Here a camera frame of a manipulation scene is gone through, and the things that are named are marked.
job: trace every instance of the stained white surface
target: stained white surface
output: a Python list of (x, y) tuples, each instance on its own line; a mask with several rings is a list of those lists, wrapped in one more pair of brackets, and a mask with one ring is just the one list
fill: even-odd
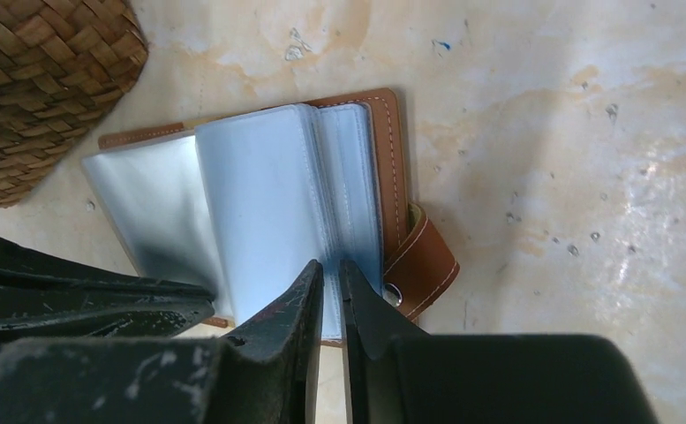
[[(79, 158), (99, 135), (395, 87), (411, 197), (462, 264), (422, 326), (603, 335), (660, 419), (686, 423), (686, 2), (132, 3), (139, 83), (0, 210), (0, 235), (132, 272), (87, 208)], [(343, 422), (340, 358), (322, 350), (321, 422)]]

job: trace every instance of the beige tabletop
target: beige tabletop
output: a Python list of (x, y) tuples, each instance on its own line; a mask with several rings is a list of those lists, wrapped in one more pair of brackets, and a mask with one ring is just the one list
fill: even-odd
[[(132, 273), (80, 170), (98, 136), (393, 87), (411, 197), (462, 264), (422, 327), (600, 334), (686, 423), (686, 2), (132, 3), (138, 84), (0, 235)], [(321, 356), (318, 418), (343, 422)]]

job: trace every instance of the woven basket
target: woven basket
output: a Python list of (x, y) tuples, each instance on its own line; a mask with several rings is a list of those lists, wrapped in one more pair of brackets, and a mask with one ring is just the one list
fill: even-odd
[(0, 0), (0, 206), (132, 88), (146, 44), (121, 0)]

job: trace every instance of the brown leather wallet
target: brown leather wallet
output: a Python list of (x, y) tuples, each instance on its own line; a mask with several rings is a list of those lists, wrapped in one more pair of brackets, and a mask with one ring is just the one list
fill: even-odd
[[(426, 212), (408, 202), (400, 114), (395, 93), (389, 88), (336, 95), (305, 102), (318, 108), (345, 103), (368, 106), (379, 184), (381, 228), (384, 241), (384, 282), (401, 296), (397, 306), (402, 314), (415, 320), (429, 307), (459, 273), (459, 264)], [(190, 119), (175, 124), (103, 135), (101, 150), (150, 140), (163, 135), (194, 129), (197, 125), (223, 117)], [(210, 325), (226, 327), (227, 320), (211, 318)]]

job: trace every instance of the marble surface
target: marble surface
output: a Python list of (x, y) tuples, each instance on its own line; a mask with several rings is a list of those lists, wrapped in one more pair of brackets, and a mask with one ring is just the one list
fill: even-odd
[[(411, 197), (462, 264), (422, 327), (600, 334), (660, 419), (686, 423), (686, 2), (132, 4), (139, 83), (0, 209), (1, 236), (132, 273), (80, 170), (100, 135), (393, 87)], [(344, 422), (339, 350), (319, 400), (320, 422)]]

